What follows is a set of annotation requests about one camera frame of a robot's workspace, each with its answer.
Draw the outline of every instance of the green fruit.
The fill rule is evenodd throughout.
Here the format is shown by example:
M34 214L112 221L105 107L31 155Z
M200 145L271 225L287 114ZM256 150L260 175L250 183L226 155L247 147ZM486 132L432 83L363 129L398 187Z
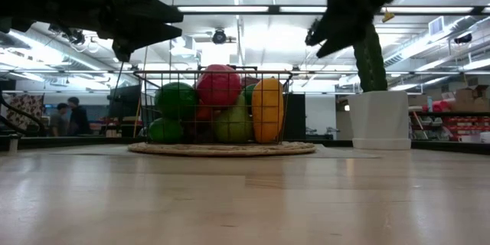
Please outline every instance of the green fruit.
M252 105L252 94L253 94L253 88L255 88L257 84L250 84L249 86L245 87L243 89L243 95L245 96L245 102L247 103L248 106Z
M218 142L245 143L253 139L253 123L243 95L239 95L235 105L215 119L213 131Z
M153 142L177 143L182 136L181 124L176 120L156 119L149 127L149 137Z
M186 83L169 83L156 92L155 105L167 119L188 119L194 115L198 95Z

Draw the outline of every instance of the white plant pot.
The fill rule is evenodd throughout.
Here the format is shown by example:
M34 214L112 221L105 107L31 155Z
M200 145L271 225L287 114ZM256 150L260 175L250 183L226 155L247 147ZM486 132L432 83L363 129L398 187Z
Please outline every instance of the white plant pot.
M374 91L348 98L356 149L408 150L408 97L404 91Z

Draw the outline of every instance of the green pear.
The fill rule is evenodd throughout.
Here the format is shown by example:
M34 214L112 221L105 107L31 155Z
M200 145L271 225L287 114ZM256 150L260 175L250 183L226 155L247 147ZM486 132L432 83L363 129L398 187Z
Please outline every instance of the green pear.
M218 142L246 143L253 139L253 123L243 95L238 96L233 106L221 112L213 122L213 130Z

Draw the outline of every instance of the person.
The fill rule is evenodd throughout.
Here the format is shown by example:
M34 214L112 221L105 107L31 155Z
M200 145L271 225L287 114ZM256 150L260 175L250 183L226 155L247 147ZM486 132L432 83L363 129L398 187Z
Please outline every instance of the person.
M60 103L56 107L57 112L49 117L50 136L61 137L68 134L68 121L64 115L68 112L68 105Z
M87 111L79 105L80 100L77 97L68 99L68 106L71 108L70 136L90 134L90 124L87 118Z

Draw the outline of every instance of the red fruit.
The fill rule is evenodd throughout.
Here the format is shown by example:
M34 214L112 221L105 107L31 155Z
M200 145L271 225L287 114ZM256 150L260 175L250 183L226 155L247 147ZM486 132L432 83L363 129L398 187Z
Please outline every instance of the red fruit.
M196 90L203 104L221 108L233 105L241 92L240 75L206 71L235 72L235 70L226 65L210 65L199 76L196 84Z
M213 108L209 106L203 106L202 100L199 100L199 106L196 111L197 121L211 121L213 115Z

